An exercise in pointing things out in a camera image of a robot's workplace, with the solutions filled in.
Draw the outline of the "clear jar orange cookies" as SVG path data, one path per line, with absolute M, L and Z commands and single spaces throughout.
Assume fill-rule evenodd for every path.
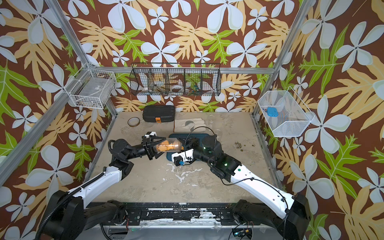
M 184 149 L 184 147 L 181 141 L 178 140 L 177 138 L 169 138 L 157 144 L 155 146 L 155 149 L 157 150 L 157 152 L 175 153 L 175 152 L 181 152 Z

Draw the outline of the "clear jar with cookies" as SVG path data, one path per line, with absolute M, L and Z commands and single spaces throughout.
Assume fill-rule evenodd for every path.
M 217 140 L 219 141 L 221 138 L 222 138 L 222 136 L 223 136 L 223 132 L 222 132 L 222 130 L 220 130 L 220 129 L 215 129 L 214 130 L 214 133 L 216 134 L 216 136 L 217 136 Z

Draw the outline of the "clear jar brown cookies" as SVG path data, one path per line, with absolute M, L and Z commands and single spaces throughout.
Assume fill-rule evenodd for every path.
M 213 129 L 216 125 L 216 117 L 214 115 L 208 116 L 208 124 L 207 126 L 211 129 Z

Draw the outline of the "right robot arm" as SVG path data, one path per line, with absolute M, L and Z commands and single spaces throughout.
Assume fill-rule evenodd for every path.
M 238 186 L 262 202 L 261 205 L 240 200 L 233 209 L 238 223 L 253 222 L 274 227 L 284 240 L 301 240 L 309 226 L 309 201 L 304 195 L 280 190 L 252 173 L 240 161 L 224 153 L 216 136 L 203 140 L 184 139 L 182 153 L 185 164 L 201 161 L 226 186 Z

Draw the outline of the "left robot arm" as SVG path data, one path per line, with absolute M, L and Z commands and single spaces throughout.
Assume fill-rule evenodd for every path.
M 125 215 L 124 206 L 117 201 L 109 201 L 102 206 L 89 208 L 88 205 L 112 185 L 127 177 L 134 164 L 132 159 L 148 156 L 150 160 L 162 155 L 156 146 L 166 141 L 154 132 L 142 137 L 139 145 L 131 146 L 126 140 L 110 140 L 108 149 L 112 160 L 96 177 L 67 192 L 57 191 L 49 201 L 43 219 L 36 232 L 39 240 L 42 235 L 55 240 L 75 240 L 84 230 L 95 225 L 121 219 Z

